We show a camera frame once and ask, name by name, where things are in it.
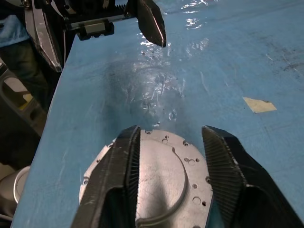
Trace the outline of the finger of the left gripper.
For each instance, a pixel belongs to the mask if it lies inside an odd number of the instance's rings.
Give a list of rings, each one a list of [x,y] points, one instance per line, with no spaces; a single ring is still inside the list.
[[[45,13],[35,7],[33,0],[24,1],[24,8],[26,30],[38,53],[54,71],[61,72],[63,60],[55,36],[48,27]]]
[[[149,42],[166,47],[165,23],[153,0],[129,0],[125,13],[138,19],[138,27]]]

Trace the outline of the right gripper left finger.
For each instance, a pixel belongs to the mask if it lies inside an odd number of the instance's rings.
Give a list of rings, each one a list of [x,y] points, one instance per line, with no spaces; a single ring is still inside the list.
[[[105,146],[84,173],[73,228],[134,228],[141,129],[131,126]]]

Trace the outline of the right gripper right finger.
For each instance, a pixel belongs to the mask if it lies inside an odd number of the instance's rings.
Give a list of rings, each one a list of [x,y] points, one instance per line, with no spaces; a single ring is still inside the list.
[[[269,173],[238,138],[202,128],[209,182],[227,228],[302,228],[294,209]]]

